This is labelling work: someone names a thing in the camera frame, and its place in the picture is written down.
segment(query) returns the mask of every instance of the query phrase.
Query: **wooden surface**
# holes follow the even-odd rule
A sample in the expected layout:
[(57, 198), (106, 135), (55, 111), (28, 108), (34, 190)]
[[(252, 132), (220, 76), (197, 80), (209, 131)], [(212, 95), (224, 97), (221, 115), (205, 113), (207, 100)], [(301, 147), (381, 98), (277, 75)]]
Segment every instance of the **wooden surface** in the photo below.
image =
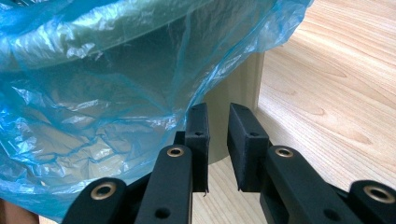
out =
[[(291, 40), (265, 54), (258, 118), (328, 182), (396, 189), (396, 2), (316, 0)], [(265, 223), (236, 191), (230, 159), (209, 167), (193, 223)]]

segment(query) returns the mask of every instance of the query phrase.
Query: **plastic bag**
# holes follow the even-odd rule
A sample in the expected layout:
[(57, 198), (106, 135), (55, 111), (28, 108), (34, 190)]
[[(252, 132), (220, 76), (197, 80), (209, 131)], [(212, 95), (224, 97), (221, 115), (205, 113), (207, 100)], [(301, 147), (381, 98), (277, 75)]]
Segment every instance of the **plastic bag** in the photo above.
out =
[(0, 198), (60, 221), (94, 179), (150, 172), (187, 109), (309, 2), (1, 0)]

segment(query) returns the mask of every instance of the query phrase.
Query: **black plastic part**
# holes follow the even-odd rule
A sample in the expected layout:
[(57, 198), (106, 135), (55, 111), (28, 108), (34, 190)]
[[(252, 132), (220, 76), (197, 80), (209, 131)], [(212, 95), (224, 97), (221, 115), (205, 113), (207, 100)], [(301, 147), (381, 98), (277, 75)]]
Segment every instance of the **black plastic part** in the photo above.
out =
[[(114, 183), (115, 192), (106, 199), (95, 200), (92, 191), (105, 183)], [(116, 178), (102, 178), (88, 185), (70, 206), (63, 224), (108, 224), (119, 223), (120, 208), (126, 194), (126, 185)]]
[[(169, 156), (168, 151), (175, 148), (183, 152)], [(135, 223), (191, 223), (191, 156), (190, 149), (182, 145), (161, 150)]]
[(227, 146), (238, 189), (260, 192), (258, 163), (269, 147), (269, 136), (253, 113), (245, 106), (231, 104)]
[[(264, 164), (271, 178), (264, 184), (271, 182), (276, 188), (280, 196), (277, 199), (282, 201), (278, 203), (283, 203), (288, 210), (288, 223), (361, 223), (298, 151), (290, 147), (271, 147)], [(262, 207), (275, 211), (274, 202), (265, 200), (266, 193), (262, 193)], [(274, 223), (284, 222), (275, 218)]]
[(351, 185), (347, 203), (365, 223), (396, 223), (395, 199), (394, 189), (372, 180), (362, 180)]
[(209, 192), (207, 166), (209, 150), (209, 125), (206, 104), (193, 106), (187, 115), (184, 146), (192, 152), (193, 192)]

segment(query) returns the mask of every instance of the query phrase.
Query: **blue plastic bag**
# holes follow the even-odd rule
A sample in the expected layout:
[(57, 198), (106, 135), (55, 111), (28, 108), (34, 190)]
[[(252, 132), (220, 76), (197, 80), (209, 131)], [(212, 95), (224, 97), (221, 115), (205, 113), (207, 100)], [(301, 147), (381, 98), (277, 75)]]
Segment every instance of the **blue plastic bag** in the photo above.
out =
[(62, 220), (94, 179), (151, 171), (185, 112), (309, 0), (0, 0), (0, 198)]

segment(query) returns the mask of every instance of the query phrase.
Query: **metal ring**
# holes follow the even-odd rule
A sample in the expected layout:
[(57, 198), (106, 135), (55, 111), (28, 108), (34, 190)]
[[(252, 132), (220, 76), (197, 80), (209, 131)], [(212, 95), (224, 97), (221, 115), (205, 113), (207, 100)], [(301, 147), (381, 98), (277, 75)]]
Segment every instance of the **metal ring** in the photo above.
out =
[[(99, 192), (99, 190), (102, 188), (109, 188), (109, 191), (106, 193)], [(93, 198), (94, 200), (106, 199), (106, 198), (110, 197), (111, 195), (113, 195), (114, 192), (116, 192), (116, 188), (117, 188), (117, 186), (114, 182), (102, 183), (102, 184), (96, 186), (96, 188), (94, 188), (91, 191), (91, 198)]]
[(170, 157), (180, 157), (184, 154), (184, 150), (181, 147), (172, 147), (168, 149), (167, 153)]
[(286, 158), (293, 157), (293, 152), (290, 149), (283, 148), (283, 147), (277, 148), (275, 150), (275, 153), (281, 157), (286, 157)]
[(376, 186), (366, 186), (363, 188), (364, 192), (372, 199), (381, 202), (381, 203), (395, 203), (396, 199), (395, 196), (390, 194), (384, 189), (381, 189)]

